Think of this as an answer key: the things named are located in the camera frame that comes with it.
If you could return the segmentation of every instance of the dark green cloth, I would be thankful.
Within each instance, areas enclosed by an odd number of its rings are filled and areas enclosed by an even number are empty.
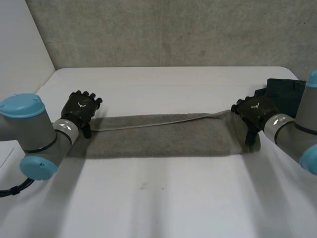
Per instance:
[[[305,81],[300,80],[270,78],[266,88],[256,90],[254,96],[271,98],[281,113],[295,118],[305,84]]]

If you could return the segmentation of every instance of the white wall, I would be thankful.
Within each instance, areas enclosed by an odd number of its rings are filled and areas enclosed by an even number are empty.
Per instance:
[[[0,0],[0,101],[36,92],[55,69],[24,0]]]

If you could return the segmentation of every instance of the white table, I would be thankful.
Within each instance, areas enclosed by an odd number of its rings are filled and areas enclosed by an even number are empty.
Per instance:
[[[69,94],[94,92],[97,116],[215,113],[296,77],[282,67],[69,68],[38,95],[52,121]],[[261,134],[259,153],[220,158],[66,158],[50,181],[0,198],[3,238],[315,238],[317,178]],[[0,188],[24,180],[18,146]]]

